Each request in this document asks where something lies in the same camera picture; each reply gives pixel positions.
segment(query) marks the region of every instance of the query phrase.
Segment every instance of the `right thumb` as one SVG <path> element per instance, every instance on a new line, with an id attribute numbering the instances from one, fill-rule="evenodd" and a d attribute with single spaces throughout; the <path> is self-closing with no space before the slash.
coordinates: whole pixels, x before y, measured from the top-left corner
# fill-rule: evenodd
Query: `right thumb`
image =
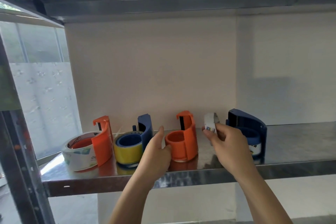
<path id="1" fill-rule="evenodd" d="M 215 133 L 212 133 L 209 130 L 204 129 L 203 133 L 211 141 L 212 145 L 214 145 L 215 143 L 218 143 L 220 141 L 220 139 L 218 138 L 218 136 Z"/>

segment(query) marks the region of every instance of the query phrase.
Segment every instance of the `orange dispenser hub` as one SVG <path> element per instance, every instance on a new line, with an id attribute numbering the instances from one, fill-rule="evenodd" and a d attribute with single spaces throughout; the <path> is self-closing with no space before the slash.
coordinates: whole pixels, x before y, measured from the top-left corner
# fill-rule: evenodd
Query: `orange dispenser hub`
<path id="1" fill-rule="evenodd" d="M 187 162 L 198 154 L 194 116 L 189 111 L 183 111 L 176 118 L 180 119 L 181 130 L 167 134 L 165 142 L 171 145 L 172 160 Z"/>
<path id="2" fill-rule="evenodd" d="M 92 138 L 97 164 L 100 167 L 112 157 L 113 135 L 111 133 L 110 119 L 103 116 L 93 121 L 93 125 L 98 123 L 101 133 Z"/>

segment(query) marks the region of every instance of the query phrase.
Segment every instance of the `lower shelf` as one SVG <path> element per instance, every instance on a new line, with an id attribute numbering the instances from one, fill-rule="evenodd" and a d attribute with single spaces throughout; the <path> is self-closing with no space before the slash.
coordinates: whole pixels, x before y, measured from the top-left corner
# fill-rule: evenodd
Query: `lower shelf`
<path id="1" fill-rule="evenodd" d="M 235 182 L 201 129 L 197 140 L 199 155 L 187 163 L 172 162 L 154 188 Z M 257 169 L 264 179 L 336 174 L 336 122 L 268 126 L 265 163 Z M 48 196 L 58 197 L 122 191 L 133 171 L 122 169 L 112 157 L 99 168 L 72 172 L 59 154 L 41 176 Z"/>

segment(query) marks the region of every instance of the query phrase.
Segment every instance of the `person's right hand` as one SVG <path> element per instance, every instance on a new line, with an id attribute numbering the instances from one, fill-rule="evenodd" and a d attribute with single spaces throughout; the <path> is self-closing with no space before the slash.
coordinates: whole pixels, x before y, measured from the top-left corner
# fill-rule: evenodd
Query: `person's right hand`
<path id="1" fill-rule="evenodd" d="M 219 162 L 237 181 L 257 172 L 247 139 L 239 129 L 216 123 L 218 136 L 204 128 L 202 130 L 211 141 Z"/>

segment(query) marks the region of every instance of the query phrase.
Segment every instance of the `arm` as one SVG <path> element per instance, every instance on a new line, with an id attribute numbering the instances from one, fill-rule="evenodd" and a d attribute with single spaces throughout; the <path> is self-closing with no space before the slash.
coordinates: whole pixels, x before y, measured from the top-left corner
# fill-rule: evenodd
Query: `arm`
<path id="1" fill-rule="evenodd" d="M 168 170 L 170 145 L 162 149 L 163 127 L 149 141 L 139 166 L 128 181 L 113 209 L 109 224 L 140 224 L 147 195 L 154 183 Z"/>
<path id="2" fill-rule="evenodd" d="M 237 128 L 216 124 L 218 135 L 203 130 L 220 163 L 241 186 L 257 224 L 292 224 L 286 211 L 257 171 L 247 139 Z"/>

